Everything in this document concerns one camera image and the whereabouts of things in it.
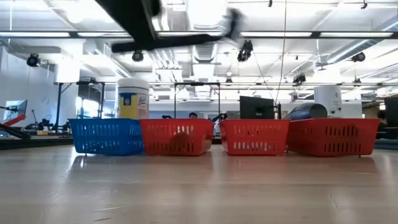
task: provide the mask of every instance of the plastic basket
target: plastic basket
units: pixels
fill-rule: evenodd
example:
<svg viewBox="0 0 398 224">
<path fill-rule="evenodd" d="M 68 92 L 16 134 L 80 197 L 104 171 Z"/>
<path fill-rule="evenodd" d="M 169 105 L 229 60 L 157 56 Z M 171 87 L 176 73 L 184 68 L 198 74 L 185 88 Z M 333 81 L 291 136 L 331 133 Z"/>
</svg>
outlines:
<svg viewBox="0 0 398 224">
<path fill-rule="evenodd" d="M 283 155 L 289 121 L 231 119 L 222 121 L 220 129 L 229 155 Z"/>
<path fill-rule="evenodd" d="M 207 119 L 142 119 L 145 153 L 200 156 L 211 147 L 214 123 Z"/>
<path fill-rule="evenodd" d="M 370 155 L 379 122 L 344 118 L 291 121 L 288 149 L 313 156 Z"/>
<path fill-rule="evenodd" d="M 142 153 L 139 122 L 133 119 L 71 119 L 76 152 L 127 156 Z"/>
</svg>

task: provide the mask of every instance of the wooden table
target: wooden table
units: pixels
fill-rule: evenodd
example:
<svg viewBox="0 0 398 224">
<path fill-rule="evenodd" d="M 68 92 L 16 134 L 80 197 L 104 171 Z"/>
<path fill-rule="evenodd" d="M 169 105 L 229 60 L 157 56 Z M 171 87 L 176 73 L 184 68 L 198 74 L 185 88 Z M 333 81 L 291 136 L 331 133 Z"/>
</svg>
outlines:
<svg viewBox="0 0 398 224">
<path fill-rule="evenodd" d="M 0 223 L 397 223 L 398 153 L 106 157 L 0 151 Z"/>
</svg>

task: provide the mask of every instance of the blue basket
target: blue basket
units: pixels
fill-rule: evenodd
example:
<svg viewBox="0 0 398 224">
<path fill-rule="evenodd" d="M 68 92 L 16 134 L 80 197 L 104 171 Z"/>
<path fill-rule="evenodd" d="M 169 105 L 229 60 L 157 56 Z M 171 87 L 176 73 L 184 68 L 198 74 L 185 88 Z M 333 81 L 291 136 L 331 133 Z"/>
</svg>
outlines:
<svg viewBox="0 0 398 224">
<path fill-rule="evenodd" d="M 77 153 L 127 156 L 144 152 L 141 126 L 133 119 L 70 119 Z"/>
</svg>

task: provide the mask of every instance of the red object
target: red object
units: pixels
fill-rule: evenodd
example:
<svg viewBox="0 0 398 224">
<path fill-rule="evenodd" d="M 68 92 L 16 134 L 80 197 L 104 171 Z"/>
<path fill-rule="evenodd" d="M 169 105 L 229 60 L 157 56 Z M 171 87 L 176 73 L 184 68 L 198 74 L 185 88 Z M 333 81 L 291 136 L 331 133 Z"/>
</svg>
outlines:
<svg viewBox="0 0 398 224">
<path fill-rule="evenodd" d="M 13 124 L 16 124 L 16 123 L 18 123 L 18 122 L 20 122 L 22 120 L 25 120 L 25 118 L 26 118 L 26 116 L 24 114 L 21 114 L 21 115 L 19 115 L 18 117 L 14 118 L 14 119 L 11 119 L 9 121 L 4 122 L 3 125 L 10 127 Z"/>
<path fill-rule="evenodd" d="M 227 119 L 221 122 L 220 129 L 229 155 L 283 155 L 289 121 Z"/>
<path fill-rule="evenodd" d="M 291 121 L 288 149 L 313 156 L 370 155 L 379 122 L 344 118 Z"/>
<path fill-rule="evenodd" d="M 214 123 L 207 119 L 142 119 L 145 153 L 200 156 L 211 147 Z"/>
</svg>

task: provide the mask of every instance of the black monitor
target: black monitor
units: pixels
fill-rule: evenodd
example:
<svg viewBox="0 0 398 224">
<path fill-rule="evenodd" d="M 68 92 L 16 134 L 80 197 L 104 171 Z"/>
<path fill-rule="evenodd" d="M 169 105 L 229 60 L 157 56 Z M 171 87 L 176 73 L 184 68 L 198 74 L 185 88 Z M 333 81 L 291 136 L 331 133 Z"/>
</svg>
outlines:
<svg viewBox="0 0 398 224">
<path fill-rule="evenodd" d="M 240 96 L 241 119 L 275 119 L 274 100 Z"/>
<path fill-rule="evenodd" d="M 389 127 L 398 127 L 398 97 L 384 99 L 386 105 L 386 120 Z"/>
<path fill-rule="evenodd" d="M 3 120 L 9 121 L 17 118 L 22 114 L 26 114 L 27 100 L 12 100 L 6 102 L 6 110 L 4 112 Z"/>
</svg>

